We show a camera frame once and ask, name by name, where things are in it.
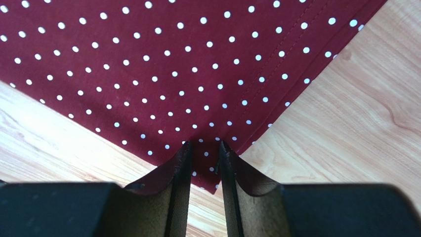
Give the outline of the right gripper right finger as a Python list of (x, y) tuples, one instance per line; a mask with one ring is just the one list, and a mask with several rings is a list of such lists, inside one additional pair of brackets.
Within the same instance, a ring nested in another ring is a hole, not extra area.
[(418, 237), (421, 217), (390, 184), (281, 184), (220, 143), (230, 237)]

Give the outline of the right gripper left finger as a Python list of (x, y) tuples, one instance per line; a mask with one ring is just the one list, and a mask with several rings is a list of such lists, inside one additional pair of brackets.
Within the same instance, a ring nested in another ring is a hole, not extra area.
[(192, 146), (122, 187), (113, 182), (0, 183), (3, 237), (183, 237)]

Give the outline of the red polka dot skirt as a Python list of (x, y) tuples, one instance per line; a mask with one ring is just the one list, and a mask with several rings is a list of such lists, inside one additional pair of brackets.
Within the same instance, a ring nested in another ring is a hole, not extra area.
[(160, 165), (187, 141), (215, 193), (218, 147), (250, 147), (382, 0), (3, 0), (0, 78)]

